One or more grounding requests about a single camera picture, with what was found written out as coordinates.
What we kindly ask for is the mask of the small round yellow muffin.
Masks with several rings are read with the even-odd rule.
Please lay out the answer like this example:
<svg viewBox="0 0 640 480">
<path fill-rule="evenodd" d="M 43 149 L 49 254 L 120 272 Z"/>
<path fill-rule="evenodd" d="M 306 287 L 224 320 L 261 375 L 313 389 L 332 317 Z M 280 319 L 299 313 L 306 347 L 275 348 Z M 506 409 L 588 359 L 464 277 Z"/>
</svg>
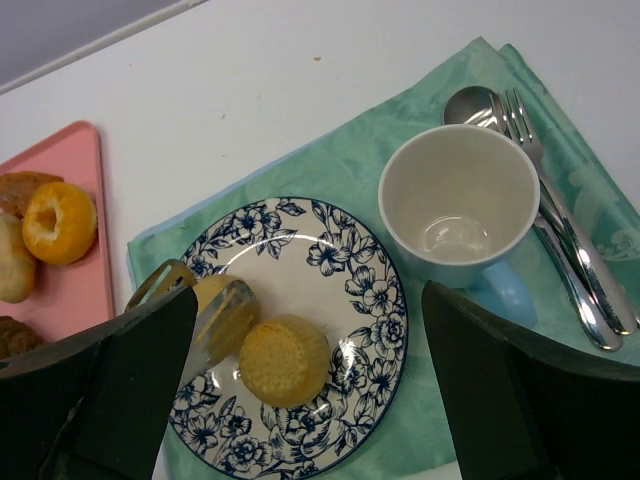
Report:
<svg viewBox="0 0 640 480">
<path fill-rule="evenodd" d="M 233 275 L 210 275 L 194 292 L 198 311 L 191 346 L 206 367 L 214 367 L 240 350 L 261 308 L 249 285 Z"/>
</svg>

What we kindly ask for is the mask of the metal tongs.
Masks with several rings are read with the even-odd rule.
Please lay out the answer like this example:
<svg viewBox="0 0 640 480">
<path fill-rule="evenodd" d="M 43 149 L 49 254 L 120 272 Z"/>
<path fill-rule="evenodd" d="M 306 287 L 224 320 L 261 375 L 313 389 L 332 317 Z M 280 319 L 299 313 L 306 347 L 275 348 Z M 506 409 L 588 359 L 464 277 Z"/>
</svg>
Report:
<svg viewBox="0 0 640 480">
<path fill-rule="evenodd" d="M 181 285 L 193 288 L 198 311 L 179 388 L 236 354 L 260 316 L 257 297 L 244 280 L 227 274 L 213 274 L 198 280 L 176 259 L 165 261 L 147 277 L 126 308 L 155 300 Z"/>
</svg>

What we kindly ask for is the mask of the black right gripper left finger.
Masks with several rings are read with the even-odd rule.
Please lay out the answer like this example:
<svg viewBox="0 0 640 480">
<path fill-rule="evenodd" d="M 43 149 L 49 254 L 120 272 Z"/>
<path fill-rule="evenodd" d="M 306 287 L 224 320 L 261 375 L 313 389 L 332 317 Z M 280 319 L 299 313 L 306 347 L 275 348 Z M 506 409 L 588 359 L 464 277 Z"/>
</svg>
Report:
<svg viewBox="0 0 640 480">
<path fill-rule="evenodd" d="M 2 478 L 151 478 L 196 313 L 182 286 L 3 360 Z"/>
</svg>

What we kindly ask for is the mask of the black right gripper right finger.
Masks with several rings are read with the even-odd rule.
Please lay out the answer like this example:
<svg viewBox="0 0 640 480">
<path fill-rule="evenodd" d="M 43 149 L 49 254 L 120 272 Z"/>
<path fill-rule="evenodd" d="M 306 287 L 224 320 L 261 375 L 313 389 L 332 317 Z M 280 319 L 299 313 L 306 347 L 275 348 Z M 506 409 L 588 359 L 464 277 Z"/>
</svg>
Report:
<svg viewBox="0 0 640 480">
<path fill-rule="evenodd" d="M 639 369 L 427 282 L 422 314 L 464 479 L 636 479 Z"/>
</svg>

